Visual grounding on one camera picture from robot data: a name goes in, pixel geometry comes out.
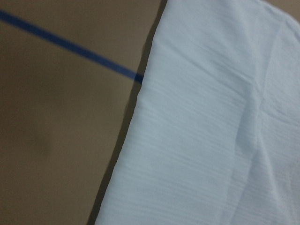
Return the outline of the light blue button shirt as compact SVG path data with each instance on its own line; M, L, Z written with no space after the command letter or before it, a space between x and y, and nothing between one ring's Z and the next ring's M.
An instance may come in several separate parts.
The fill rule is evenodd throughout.
M97 225L297 225L300 25L262 0L170 0Z

